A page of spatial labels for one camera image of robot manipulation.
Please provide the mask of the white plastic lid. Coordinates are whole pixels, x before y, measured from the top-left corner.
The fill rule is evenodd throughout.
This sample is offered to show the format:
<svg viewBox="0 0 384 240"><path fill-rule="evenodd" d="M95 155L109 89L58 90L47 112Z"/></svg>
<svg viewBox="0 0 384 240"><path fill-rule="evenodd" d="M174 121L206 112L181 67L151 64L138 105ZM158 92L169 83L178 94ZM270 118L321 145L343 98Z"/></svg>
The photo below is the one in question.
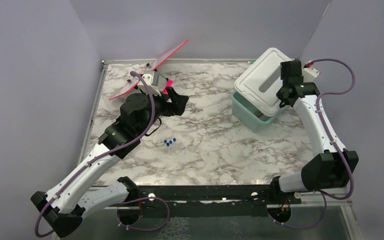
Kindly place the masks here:
<svg viewBox="0 0 384 240"><path fill-rule="evenodd" d="M281 63L291 58L275 47L268 48L234 82L235 90L263 115L275 116L280 111L276 93L282 87Z"/></svg>

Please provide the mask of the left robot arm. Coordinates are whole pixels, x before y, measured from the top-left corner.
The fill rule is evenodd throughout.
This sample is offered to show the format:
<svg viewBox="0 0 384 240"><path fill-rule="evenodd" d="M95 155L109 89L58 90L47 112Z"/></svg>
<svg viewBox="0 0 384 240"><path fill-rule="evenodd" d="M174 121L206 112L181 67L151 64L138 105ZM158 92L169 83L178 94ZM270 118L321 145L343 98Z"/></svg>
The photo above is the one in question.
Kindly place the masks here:
<svg viewBox="0 0 384 240"><path fill-rule="evenodd" d="M45 219L51 232L60 238L72 234L92 212L121 201L132 205L137 191L124 181L117 182L96 193L88 194L90 187L110 168L125 158L140 143L151 126L161 117L181 116L189 101L168 87L161 95L145 92L131 93L121 104L120 115L109 125L83 161L60 183L48 191L35 192L30 200L39 211L39 223Z"/></svg>

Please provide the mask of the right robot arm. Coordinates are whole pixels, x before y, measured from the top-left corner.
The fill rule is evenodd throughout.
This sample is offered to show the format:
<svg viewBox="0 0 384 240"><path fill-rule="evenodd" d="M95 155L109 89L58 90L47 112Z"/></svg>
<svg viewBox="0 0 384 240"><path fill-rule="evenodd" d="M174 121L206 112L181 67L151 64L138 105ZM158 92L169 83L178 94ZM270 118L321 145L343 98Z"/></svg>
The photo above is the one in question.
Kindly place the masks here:
<svg viewBox="0 0 384 240"><path fill-rule="evenodd" d="M355 85L354 71L345 62L332 59L345 66L351 74L351 85L344 91L321 93L314 82L305 82L303 70L311 67L315 60L302 65L298 59L280 63L282 86L276 93L280 106L292 107L300 117L313 150L313 158L300 171L274 177L268 190L269 199L280 204L289 193L320 193L335 199L346 200L354 192L353 171L359 156L348 150L330 123L322 104L326 95L344 95Z"/></svg>

